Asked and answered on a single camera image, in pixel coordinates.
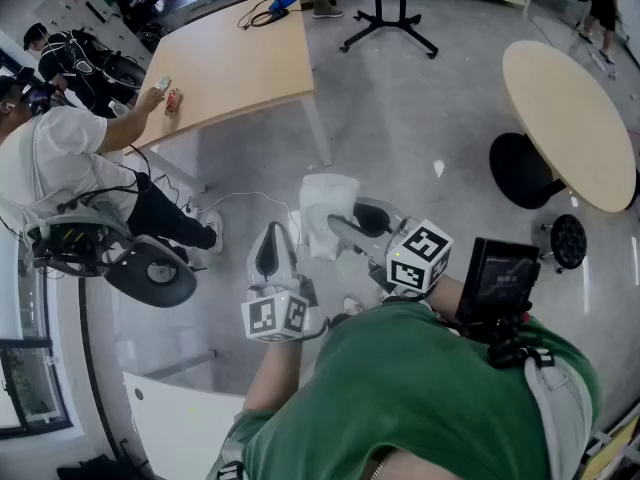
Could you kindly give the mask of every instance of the round wooden table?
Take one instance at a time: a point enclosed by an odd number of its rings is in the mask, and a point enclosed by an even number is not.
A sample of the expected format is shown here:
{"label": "round wooden table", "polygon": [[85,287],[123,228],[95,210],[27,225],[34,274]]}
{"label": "round wooden table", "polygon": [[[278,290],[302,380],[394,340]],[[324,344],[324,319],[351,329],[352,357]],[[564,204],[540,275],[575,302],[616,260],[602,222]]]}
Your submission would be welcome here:
{"label": "round wooden table", "polygon": [[607,93],[577,62],[536,41],[518,41],[502,60],[504,78],[526,135],[491,146],[491,172],[523,208],[540,208],[570,187],[606,212],[630,203],[636,166],[629,134]]}

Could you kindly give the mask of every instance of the small monitor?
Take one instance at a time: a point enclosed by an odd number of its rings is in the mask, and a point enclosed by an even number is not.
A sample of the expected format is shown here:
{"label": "small monitor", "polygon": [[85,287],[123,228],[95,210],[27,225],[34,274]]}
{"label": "small monitor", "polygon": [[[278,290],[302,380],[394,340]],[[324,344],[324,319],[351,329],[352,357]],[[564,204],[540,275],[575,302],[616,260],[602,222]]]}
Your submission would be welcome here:
{"label": "small monitor", "polygon": [[474,324],[527,311],[540,271],[538,254],[532,245],[476,238],[458,320]]}

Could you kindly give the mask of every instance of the white t-shirt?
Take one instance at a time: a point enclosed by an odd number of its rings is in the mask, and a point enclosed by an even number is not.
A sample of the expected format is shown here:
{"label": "white t-shirt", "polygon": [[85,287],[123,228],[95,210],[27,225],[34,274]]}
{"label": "white t-shirt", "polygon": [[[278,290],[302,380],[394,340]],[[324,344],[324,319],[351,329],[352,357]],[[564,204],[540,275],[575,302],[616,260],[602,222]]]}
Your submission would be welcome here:
{"label": "white t-shirt", "polygon": [[[0,145],[0,196],[22,206],[30,206],[34,197],[33,187],[24,176],[33,164],[31,158],[20,153],[21,141],[31,140],[30,123],[14,130]],[[116,186],[137,190],[132,171],[96,153],[106,132],[107,120],[87,110],[57,107],[39,118],[34,135],[35,163],[44,196],[62,189],[75,195]],[[114,190],[96,199],[111,201],[126,222],[137,197]]]}

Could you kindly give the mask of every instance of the table leg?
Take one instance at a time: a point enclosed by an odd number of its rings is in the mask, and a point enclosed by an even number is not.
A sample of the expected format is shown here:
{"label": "table leg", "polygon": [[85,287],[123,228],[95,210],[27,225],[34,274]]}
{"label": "table leg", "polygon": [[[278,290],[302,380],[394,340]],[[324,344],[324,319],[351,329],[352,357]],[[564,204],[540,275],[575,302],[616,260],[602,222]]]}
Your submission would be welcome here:
{"label": "table leg", "polygon": [[521,208],[541,208],[565,188],[526,135],[500,135],[491,145],[489,164],[502,193]]}
{"label": "table leg", "polygon": [[311,133],[313,133],[313,139],[316,142],[318,153],[324,165],[331,165],[331,148],[327,136],[324,134],[322,128],[322,122],[320,121],[320,114],[318,114],[318,107],[316,107],[316,99],[313,95],[305,96],[302,98],[302,106],[307,114],[309,125],[311,126]]}
{"label": "table leg", "polygon": [[144,156],[147,157],[147,160],[149,160],[149,163],[151,165],[153,165],[154,167],[157,167],[161,171],[166,172],[167,176],[170,176],[171,178],[175,178],[179,182],[184,183],[188,187],[192,188],[194,193],[202,194],[207,191],[207,186],[204,183],[202,183],[201,181],[198,181],[196,178],[194,178],[190,174],[187,174],[178,166],[176,166],[175,164],[172,164],[171,162],[169,162],[169,160],[167,160],[166,158],[160,156],[158,153],[153,151],[151,148],[145,149],[143,151],[143,154]]}

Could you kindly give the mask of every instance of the tripod stand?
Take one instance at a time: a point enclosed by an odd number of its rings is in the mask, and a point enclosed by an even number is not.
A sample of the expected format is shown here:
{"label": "tripod stand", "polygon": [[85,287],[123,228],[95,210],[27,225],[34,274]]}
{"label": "tripod stand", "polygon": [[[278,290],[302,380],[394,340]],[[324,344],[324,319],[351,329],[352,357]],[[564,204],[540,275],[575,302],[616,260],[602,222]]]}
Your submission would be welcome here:
{"label": "tripod stand", "polygon": [[360,21],[364,18],[370,23],[370,25],[364,30],[361,30],[360,32],[358,32],[353,37],[350,37],[349,39],[347,39],[344,42],[344,46],[340,47],[340,50],[342,50],[344,53],[347,53],[351,45],[353,45],[363,37],[368,36],[369,34],[371,34],[371,32],[381,27],[397,27],[399,29],[404,30],[411,37],[414,37],[415,39],[420,41],[420,43],[426,46],[427,49],[429,50],[429,53],[427,53],[427,57],[429,57],[430,59],[435,58],[435,56],[438,54],[438,48],[434,44],[429,42],[427,39],[422,37],[420,34],[418,34],[412,28],[413,25],[417,25],[418,23],[420,23],[422,16],[420,14],[416,14],[411,18],[407,18],[407,0],[400,0],[400,19],[398,21],[383,20],[382,19],[382,0],[375,0],[375,2],[376,2],[375,16],[370,16],[369,14],[366,14],[362,11],[358,11],[358,15],[354,16],[354,19],[357,21]]}

